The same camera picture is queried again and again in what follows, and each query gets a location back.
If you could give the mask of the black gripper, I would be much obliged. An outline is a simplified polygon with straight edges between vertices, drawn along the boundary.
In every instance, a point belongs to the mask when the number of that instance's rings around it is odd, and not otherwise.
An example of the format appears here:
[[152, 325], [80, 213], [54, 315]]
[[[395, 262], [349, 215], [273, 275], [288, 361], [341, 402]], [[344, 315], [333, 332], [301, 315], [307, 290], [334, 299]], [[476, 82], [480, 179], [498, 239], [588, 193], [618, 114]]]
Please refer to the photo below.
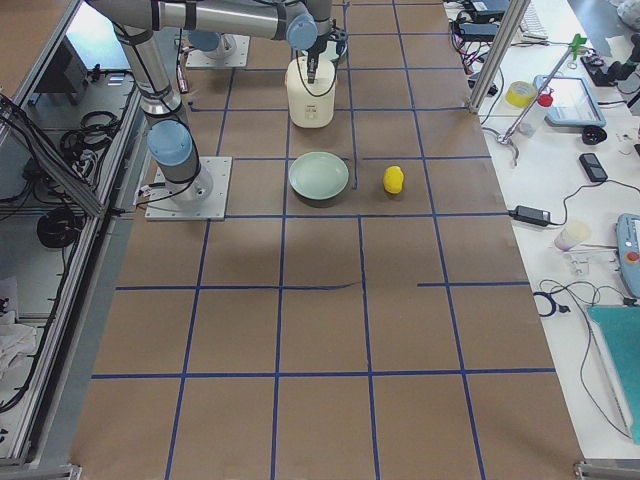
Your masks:
[[319, 64], [319, 56], [326, 51], [327, 43], [329, 42], [331, 37], [331, 31], [328, 30], [325, 33], [320, 34], [313, 45], [307, 50], [306, 57], [306, 74], [307, 81], [314, 83], [316, 80], [318, 64]]

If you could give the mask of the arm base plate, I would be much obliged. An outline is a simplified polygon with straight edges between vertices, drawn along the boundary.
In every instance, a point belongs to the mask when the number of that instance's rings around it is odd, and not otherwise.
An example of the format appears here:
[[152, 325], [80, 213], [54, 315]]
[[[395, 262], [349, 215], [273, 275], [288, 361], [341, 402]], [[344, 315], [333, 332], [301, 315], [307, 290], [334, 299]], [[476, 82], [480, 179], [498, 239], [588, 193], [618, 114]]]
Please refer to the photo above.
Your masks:
[[160, 168], [153, 189], [145, 204], [148, 221], [199, 221], [225, 219], [233, 160], [231, 157], [204, 156], [201, 170], [193, 183], [185, 188], [167, 183]]
[[226, 69], [244, 67], [247, 63], [249, 38], [242, 35], [232, 35], [237, 44], [237, 50], [226, 59], [214, 60], [206, 57], [201, 51], [196, 50], [190, 43], [187, 54], [186, 67], [188, 69]]

